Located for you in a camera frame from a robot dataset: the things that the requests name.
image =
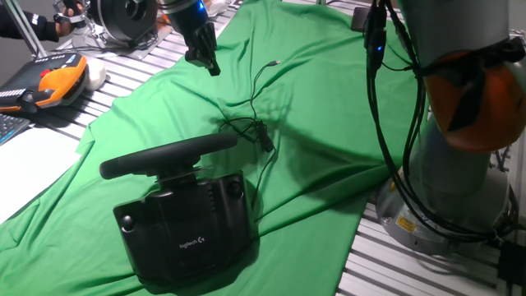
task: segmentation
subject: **yellow sticker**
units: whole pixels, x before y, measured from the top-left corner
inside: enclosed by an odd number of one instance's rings
[[[417,227],[415,223],[405,219],[402,215],[396,220],[396,224],[401,228],[409,231],[411,234],[414,232],[414,229]]]

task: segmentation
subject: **black knob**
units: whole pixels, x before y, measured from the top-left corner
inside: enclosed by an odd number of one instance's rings
[[[231,182],[227,186],[227,193],[233,198],[241,198],[243,196],[243,189],[238,182]]]
[[[22,111],[27,113],[36,113],[38,110],[36,108],[35,100],[33,99],[33,93],[31,92],[27,92],[18,98],[18,104]]]
[[[122,230],[126,232],[130,232],[133,230],[133,226],[135,226],[135,222],[129,215],[125,215],[124,217],[122,217],[121,219]]]

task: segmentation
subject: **wrinkled fabric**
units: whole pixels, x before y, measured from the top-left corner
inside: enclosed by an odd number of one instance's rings
[[[367,190],[388,177],[367,102],[363,38],[350,24],[350,16],[328,7],[247,1],[218,40],[220,76],[182,60],[116,99],[88,126],[79,162],[0,225],[0,294],[334,294]],[[388,31],[397,48],[393,27]],[[274,60],[281,63],[262,72],[254,99],[278,151],[256,203],[261,239],[250,256],[206,279],[168,290],[144,286],[112,210],[142,197],[155,179],[103,180],[99,165],[253,116],[247,100],[254,76]],[[405,66],[390,49],[385,63]],[[416,84],[410,73],[383,68],[376,84],[385,138],[399,163]],[[241,169],[253,196],[269,157],[240,138],[201,164],[217,174]]]

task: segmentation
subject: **warning label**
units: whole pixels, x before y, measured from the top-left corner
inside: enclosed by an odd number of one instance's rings
[[[420,216],[432,228],[438,229],[438,226],[432,221],[430,221],[424,214],[421,214]],[[415,217],[414,213],[405,204],[402,207],[402,210],[399,212],[399,215],[396,219],[396,224],[400,228],[404,229],[405,231],[415,236],[418,236],[419,238],[423,238],[423,239],[433,241],[433,242],[438,242],[438,243],[442,243],[445,241],[445,239],[442,238],[440,235],[433,233],[426,226],[420,223],[418,218]]]
[[[411,234],[414,232],[414,229],[417,227],[413,222],[405,219],[402,215],[398,216],[396,224],[401,228],[409,231]]]

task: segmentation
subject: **cable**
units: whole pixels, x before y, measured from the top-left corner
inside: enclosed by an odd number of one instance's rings
[[[241,104],[245,104],[246,102],[250,102],[250,106],[251,106],[252,112],[254,113],[254,117],[253,118],[242,117],[242,118],[234,118],[234,119],[225,120],[223,122],[223,124],[221,124],[221,126],[219,126],[219,130],[218,130],[218,132],[222,132],[223,130],[226,129],[226,127],[231,127],[234,131],[236,131],[238,136],[243,137],[244,139],[246,139],[247,141],[251,142],[252,144],[256,144],[259,141],[261,143],[261,149],[263,151],[266,151],[266,152],[269,152],[269,153],[273,151],[272,155],[266,161],[265,166],[261,170],[260,176],[259,176],[259,178],[257,180],[256,193],[254,194],[254,197],[252,198],[252,202],[251,202],[252,209],[256,206],[256,201],[257,201],[257,198],[258,198],[258,191],[259,191],[259,187],[261,185],[261,181],[263,180],[263,175],[264,175],[267,167],[270,165],[270,163],[272,163],[272,160],[275,158],[276,154],[278,153],[278,151],[274,147],[274,144],[272,144],[272,141],[271,141],[271,139],[268,136],[267,126],[263,123],[262,120],[258,119],[256,109],[254,108],[254,99],[256,98],[256,96],[255,96],[255,94],[256,94],[256,83],[257,83],[257,80],[260,77],[261,73],[267,67],[272,67],[272,66],[278,65],[279,63],[280,63],[280,61],[272,61],[272,62],[267,63],[265,66],[263,66],[260,69],[260,71],[256,74],[256,76],[254,78],[254,81],[252,83],[250,98],[248,100],[245,100],[245,101],[241,102],[240,104],[238,104],[238,105],[241,105]],[[234,126],[232,124],[234,122],[243,121],[243,120],[247,120],[247,121],[250,122],[250,124],[247,127],[245,127],[243,130],[239,129],[238,127],[236,127],[236,126]],[[247,132],[249,132],[251,129],[256,134],[256,138],[255,139],[252,139],[252,138],[250,138],[247,135]]]
[[[409,66],[413,66],[413,64],[411,64],[410,62],[408,62],[408,60],[406,60],[404,57],[402,57],[400,55],[400,53],[396,52],[396,50],[393,49],[393,47],[391,46],[391,44],[388,44],[387,45],[389,47],[389,49],[394,53],[395,56],[399,57],[399,59],[401,59],[402,61],[404,61],[406,64],[408,64]]]
[[[382,62],[381,64],[382,64],[384,67],[388,68],[389,70],[391,70],[391,71],[396,71],[396,72],[408,71],[408,70],[413,69],[413,67],[411,67],[411,66],[405,67],[405,68],[403,68],[403,69],[395,69],[395,68],[392,68],[392,67],[389,67],[389,66],[385,65],[385,63],[383,63],[383,62]]]
[[[261,170],[260,177],[259,177],[258,180],[257,180],[256,193],[254,193],[254,197],[252,198],[252,204],[251,204],[252,209],[254,208],[254,206],[256,206],[257,193],[259,192],[259,188],[260,188],[260,185],[261,185],[261,180],[263,180],[263,173],[265,173],[266,168],[267,168],[267,167],[269,166],[269,164],[272,162],[272,160],[274,159],[276,153],[278,153],[278,151],[274,148],[274,153],[272,153],[272,155],[270,156],[270,158],[266,161],[266,164],[265,164],[265,166],[263,167],[263,170]]]
[[[326,6],[332,4],[332,3],[335,3],[335,2],[341,2],[341,3],[346,3],[345,1],[342,1],[342,0],[330,0],[328,2],[325,3]]]

